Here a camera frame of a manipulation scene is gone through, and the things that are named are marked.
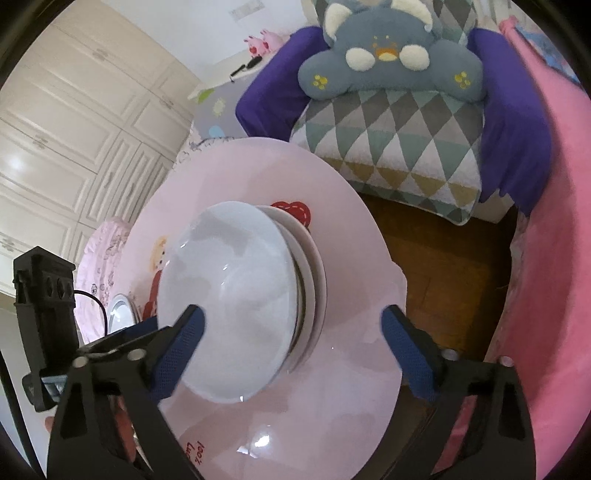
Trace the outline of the person's left hand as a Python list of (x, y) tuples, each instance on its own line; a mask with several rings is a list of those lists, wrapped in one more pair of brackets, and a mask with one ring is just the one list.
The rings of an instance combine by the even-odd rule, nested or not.
[(117, 397), (114, 400), (113, 412), (118, 433), (121, 438), (127, 459), (133, 463), (136, 458), (134, 430), (122, 397)]

